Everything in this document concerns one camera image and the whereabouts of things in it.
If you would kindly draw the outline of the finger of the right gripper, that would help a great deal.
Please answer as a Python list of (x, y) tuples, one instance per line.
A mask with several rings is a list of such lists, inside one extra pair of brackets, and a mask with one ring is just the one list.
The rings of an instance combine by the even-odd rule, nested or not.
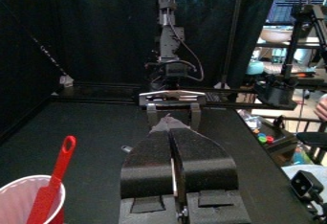
[(200, 106), (197, 103), (191, 104), (191, 128), (197, 129), (200, 124)]
[(159, 122), (157, 109), (153, 103), (147, 105), (147, 118), (149, 126), (153, 127)]

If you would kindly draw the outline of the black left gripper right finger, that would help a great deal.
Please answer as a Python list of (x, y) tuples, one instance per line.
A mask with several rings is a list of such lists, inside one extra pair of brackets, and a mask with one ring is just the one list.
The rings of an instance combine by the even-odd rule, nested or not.
[(223, 147), (172, 117), (167, 118), (167, 127), (180, 195), (185, 197), (203, 190), (236, 190), (236, 164)]

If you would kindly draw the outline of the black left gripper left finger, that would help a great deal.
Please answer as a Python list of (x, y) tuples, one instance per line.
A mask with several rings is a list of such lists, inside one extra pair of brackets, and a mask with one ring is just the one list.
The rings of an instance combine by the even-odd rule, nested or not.
[(120, 174), (121, 198), (173, 193), (168, 133), (175, 123), (171, 116), (163, 117), (128, 153)]

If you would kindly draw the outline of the person's hand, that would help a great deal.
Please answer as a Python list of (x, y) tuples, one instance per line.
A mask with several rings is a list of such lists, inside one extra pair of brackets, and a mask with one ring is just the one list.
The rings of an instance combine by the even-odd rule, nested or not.
[(327, 94), (320, 97), (313, 113), (321, 121), (327, 122)]

